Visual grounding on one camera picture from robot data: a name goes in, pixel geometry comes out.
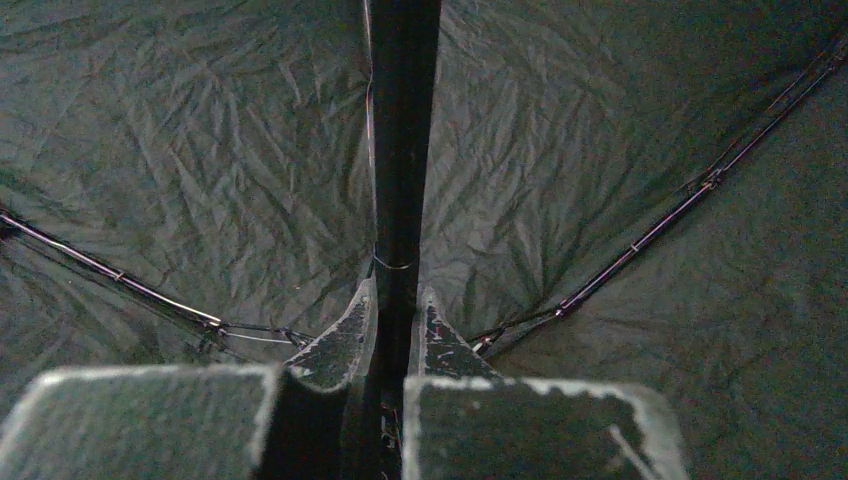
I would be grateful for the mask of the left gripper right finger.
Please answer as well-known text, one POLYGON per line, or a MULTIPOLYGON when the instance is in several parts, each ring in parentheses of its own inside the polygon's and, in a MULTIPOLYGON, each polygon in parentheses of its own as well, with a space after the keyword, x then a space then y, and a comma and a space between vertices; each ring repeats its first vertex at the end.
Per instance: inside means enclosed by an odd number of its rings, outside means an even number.
POLYGON ((419 295, 404 381, 406 479, 685 479, 677 418, 633 383, 506 377, 419 295))

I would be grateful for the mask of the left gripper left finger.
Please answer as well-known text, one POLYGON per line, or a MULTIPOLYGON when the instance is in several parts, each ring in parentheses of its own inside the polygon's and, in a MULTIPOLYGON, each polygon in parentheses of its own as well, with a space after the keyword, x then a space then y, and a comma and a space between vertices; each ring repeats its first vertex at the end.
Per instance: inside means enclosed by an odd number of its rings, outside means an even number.
POLYGON ((1 428, 5 479, 374 479, 376 283, 291 359, 65 368, 1 428))

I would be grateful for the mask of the beige umbrella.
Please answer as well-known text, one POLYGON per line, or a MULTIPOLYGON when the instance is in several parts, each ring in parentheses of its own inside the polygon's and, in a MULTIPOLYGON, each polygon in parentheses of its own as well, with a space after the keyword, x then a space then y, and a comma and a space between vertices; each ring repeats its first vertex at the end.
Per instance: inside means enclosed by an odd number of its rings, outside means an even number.
MULTIPOLYGON (((508 376, 638 383, 694 479, 847 475, 847 71, 755 146, 843 1, 446 1, 421 282, 465 336, 715 190, 508 376)), ((318 335, 372 256, 360 1, 5 1, 1 206, 229 322, 318 335)))

